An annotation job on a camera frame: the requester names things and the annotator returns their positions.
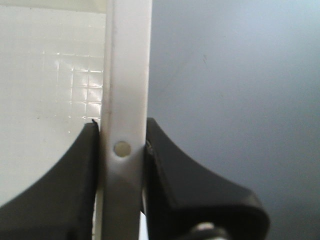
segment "white plastic bar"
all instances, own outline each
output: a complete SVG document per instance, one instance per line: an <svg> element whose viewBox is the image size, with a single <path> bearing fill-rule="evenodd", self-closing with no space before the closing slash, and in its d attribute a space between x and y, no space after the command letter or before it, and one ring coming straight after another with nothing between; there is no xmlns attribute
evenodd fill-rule
<svg viewBox="0 0 320 240"><path fill-rule="evenodd" d="M107 0L101 115L105 178L98 194L99 240L139 238L143 151L146 141L151 0ZM125 148L118 155L117 143Z"/></svg>

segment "clamp jaw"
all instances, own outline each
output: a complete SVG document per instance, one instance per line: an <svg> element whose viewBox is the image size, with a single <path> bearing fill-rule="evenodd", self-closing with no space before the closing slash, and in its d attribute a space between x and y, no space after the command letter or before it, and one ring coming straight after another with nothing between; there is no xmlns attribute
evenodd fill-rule
<svg viewBox="0 0 320 240"><path fill-rule="evenodd" d="M269 218L252 191L196 163L152 118L146 136L143 211L151 240L265 239ZM98 159L99 128L87 123L46 175L0 208L0 239L91 240Z"/></svg>

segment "gray wall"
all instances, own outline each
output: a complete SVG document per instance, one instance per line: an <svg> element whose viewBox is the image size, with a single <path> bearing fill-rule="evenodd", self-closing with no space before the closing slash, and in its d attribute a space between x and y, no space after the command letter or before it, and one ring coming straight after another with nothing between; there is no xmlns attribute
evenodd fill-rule
<svg viewBox="0 0 320 240"><path fill-rule="evenodd" d="M148 115L253 189L269 240L320 239L320 1L153 2Z"/></svg>

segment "metal screw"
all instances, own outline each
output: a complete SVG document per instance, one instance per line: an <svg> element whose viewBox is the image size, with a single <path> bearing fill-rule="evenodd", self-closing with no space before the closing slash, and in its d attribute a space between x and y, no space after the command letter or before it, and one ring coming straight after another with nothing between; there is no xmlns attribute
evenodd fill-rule
<svg viewBox="0 0 320 240"><path fill-rule="evenodd" d="M212 230L215 228L215 225L212 222L201 222L197 225L195 225L191 232L197 232L197 231L204 231L204 230Z"/></svg>
<svg viewBox="0 0 320 240"><path fill-rule="evenodd" d="M191 232L198 232L198 231L205 231L205 230L213 230L215 228L215 225L212 222L201 222L197 225L195 225L192 229ZM215 236L211 238L206 238L204 240L227 240L224 237L221 236Z"/></svg>
<svg viewBox="0 0 320 240"><path fill-rule="evenodd" d="M214 238L207 238L207 239L204 239L204 240L227 240L227 239L225 239L224 237L216 236Z"/></svg>

